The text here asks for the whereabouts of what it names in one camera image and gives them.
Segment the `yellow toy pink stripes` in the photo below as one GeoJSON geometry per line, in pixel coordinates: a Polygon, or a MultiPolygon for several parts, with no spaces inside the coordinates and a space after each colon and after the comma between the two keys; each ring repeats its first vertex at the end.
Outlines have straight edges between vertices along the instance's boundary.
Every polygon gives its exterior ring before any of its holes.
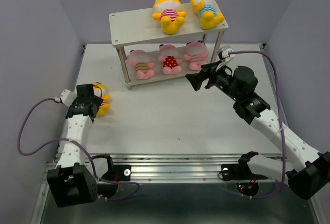
{"type": "Polygon", "coordinates": [[[94,94],[102,99],[102,103],[98,109],[97,115],[104,116],[110,109],[110,94],[108,89],[100,82],[95,82],[93,83],[93,90],[94,94]]]}

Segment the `pink frog toy striped shirt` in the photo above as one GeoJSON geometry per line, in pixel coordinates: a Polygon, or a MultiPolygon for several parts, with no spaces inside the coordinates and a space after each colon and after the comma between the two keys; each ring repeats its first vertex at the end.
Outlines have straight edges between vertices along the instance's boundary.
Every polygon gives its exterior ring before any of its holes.
{"type": "Polygon", "coordinates": [[[200,40],[188,42],[185,47],[184,60],[189,63],[189,68],[193,71],[200,71],[201,66],[207,64],[209,52],[205,44],[200,40]]]}

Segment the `pink frog toy polka-dot dress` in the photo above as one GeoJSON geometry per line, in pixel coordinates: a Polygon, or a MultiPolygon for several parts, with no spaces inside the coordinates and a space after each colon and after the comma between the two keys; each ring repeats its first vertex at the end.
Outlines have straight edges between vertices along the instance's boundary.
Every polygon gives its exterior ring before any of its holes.
{"type": "Polygon", "coordinates": [[[162,71],[165,75],[176,75],[182,71],[178,56],[179,50],[175,46],[159,45],[158,61],[162,63],[162,71]]]}

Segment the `pink frog toy orange stripes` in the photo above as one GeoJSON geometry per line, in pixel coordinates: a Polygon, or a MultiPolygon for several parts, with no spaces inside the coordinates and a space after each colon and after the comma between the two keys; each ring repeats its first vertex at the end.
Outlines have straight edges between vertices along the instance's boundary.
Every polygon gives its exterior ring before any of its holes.
{"type": "Polygon", "coordinates": [[[131,50],[128,56],[129,65],[134,69],[137,79],[146,80],[154,76],[154,63],[149,54],[143,50],[131,50]]]}

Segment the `yellow toy blue striped shirt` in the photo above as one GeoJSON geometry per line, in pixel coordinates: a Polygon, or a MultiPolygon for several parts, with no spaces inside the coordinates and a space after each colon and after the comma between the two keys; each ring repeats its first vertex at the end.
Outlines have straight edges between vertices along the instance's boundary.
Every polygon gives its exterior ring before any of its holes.
{"type": "Polygon", "coordinates": [[[204,30],[212,29],[225,20],[224,15],[216,10],[215,0],[190,0],[190,4],[204,30]]]}

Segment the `yellow toy red stripes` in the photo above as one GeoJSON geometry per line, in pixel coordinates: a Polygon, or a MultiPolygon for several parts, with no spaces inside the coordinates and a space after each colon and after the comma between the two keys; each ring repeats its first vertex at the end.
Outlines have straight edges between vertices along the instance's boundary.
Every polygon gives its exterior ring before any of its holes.
{"type": "Polygon", "coordinates": [[[154,2],[152,18],[160,21],[160,27],[167,35],[178,32],[185,23],[186,15],[179,0],[155,0],[154,2]]]}

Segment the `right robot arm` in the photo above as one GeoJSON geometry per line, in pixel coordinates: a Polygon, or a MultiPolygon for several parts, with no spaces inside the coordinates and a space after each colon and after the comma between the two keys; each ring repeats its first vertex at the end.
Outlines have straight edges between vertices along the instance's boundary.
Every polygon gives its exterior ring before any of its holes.
{"type": "Polygon", "coordinates": [[[329,183],[329,152],[321,153],[308,145],[274,112],[255,91],[258,79],[252,69],[238,66],[231,70],[215,63],[202,66],[201,81],[207,89],[215,86],[234,101],[236,114],[263,134],[282,153],[281,160],[258,152],[243,154],[237,163],[222,166],[221,179],[258,180],[261,177],[287,185],[301,199],[309,200],[329,183]]]}

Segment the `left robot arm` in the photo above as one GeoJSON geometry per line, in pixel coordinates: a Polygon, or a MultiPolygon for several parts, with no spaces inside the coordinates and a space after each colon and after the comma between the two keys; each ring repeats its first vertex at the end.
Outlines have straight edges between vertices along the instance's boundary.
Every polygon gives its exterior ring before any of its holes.
{"type": "MultiPolygon", "coordinates": [[[[61,157],[55,169],[47,173],[47,182],[58,207],[92,203],[97,199],[118,201],[122,185],[132,185],[125,171],[130,165],[115,165],[109,153],[90,155],[88,136],[102,98],[94,92],[93,84],[78,85],[76,93],[65,90],[62,102],[67,112],[67,135],[61,157]]],[[[187,118],[185,107],[177,106],[173,95],[159,101],[130,99],[125,109],[125,123],[103,126],[107,146],[120,146],[123,154],[217,154],[221,150],[217,132],[206,127],[198,116],[187,118]]]]}

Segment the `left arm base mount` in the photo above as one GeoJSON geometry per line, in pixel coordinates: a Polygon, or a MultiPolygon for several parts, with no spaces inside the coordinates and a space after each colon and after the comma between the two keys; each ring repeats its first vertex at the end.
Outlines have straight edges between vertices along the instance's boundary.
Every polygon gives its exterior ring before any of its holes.
{"type": "Polygon", "coordinates": [[[100,155],[101,162],[105,162],[105,172],[100,172],[99,176],[103,180],[128,182],[130,181],[131,165],[114,164],[112,157],[109,154],[100,155]]]}

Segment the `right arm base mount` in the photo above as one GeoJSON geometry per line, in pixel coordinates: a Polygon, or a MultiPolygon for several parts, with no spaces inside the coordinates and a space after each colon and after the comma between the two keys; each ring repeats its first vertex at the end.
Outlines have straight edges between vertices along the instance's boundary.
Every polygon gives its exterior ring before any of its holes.
{"type": "Polygon", "coordinates": [[[264,175],[253,174],[248,167],[248,162],[255,155],[258,155],[257,152],[251,151],[246,154],[243,154],[236,163],[234,164],[222,164],[220,170],[220,178],[224,181],[242,181],[242,180],[250,180],[256,179],[258,180],[266,180],[268,179],[264,175]]]}

